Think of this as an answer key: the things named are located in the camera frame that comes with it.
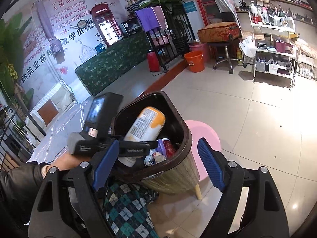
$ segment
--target banana bunch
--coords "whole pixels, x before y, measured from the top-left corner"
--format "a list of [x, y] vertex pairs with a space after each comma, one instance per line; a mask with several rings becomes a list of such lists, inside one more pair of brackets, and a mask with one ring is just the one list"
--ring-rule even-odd
[[14, 70], [13, 64], [8, 64], [8, 68], [9, 68], [9, 74], [13, 79], [17, 79], [18, 78], [18, 74], [17, 72]]

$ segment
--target human hand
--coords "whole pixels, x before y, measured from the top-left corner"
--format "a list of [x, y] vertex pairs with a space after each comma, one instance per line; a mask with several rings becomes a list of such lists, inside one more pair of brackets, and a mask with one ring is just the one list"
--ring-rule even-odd
[[75, 168], [78, 166], [81, 162], [83, 161], [89, 161], [90, 157], [88, 156], [81, 156], [81, 155], [71, 155], [70, 153], [66, 152], [59, 158], [55, 159], [53, 163], [51, 163], [50, 167], [47, 167], [46, 173], [48, 170], [52, 167], [55, 166], [57, 167], [60, 171], [63, 170], [68, 170]]

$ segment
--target black plant pot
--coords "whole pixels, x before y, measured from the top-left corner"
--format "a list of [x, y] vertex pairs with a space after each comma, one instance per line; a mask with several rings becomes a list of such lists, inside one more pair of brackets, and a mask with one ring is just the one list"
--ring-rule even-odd
[[177, 36], [175, 34], [172, 34], [172, 40], [177, 54], [184, 55], [189, 52], [187, 35]]

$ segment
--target green floral fabric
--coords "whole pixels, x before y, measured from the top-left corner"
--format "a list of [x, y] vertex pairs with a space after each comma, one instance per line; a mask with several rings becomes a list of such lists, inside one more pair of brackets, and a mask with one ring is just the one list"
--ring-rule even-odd
[[93, 96], [104, 90], [133, 66], [144, 61], [150, 44], [145, 32], [126, 37], [75, 69]]

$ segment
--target person's arm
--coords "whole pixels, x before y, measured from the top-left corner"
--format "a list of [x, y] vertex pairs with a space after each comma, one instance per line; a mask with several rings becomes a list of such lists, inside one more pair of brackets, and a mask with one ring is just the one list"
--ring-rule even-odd
[[89, 160], [89, 157], [73, 156], [65, 153], [51, 165], [47, 163], [38, 165], [37, 162], [30, 162], [9, 172], [1, 171], [1, 200], [17, 222], [26, 224], [30, 220], [37, 192], [45, 177], [45, 175], [42, 175], [42, 169], [45, 168], [47, 173], [50, 167], [56, 166], [62, 171], [74, 168], [81, 162]]

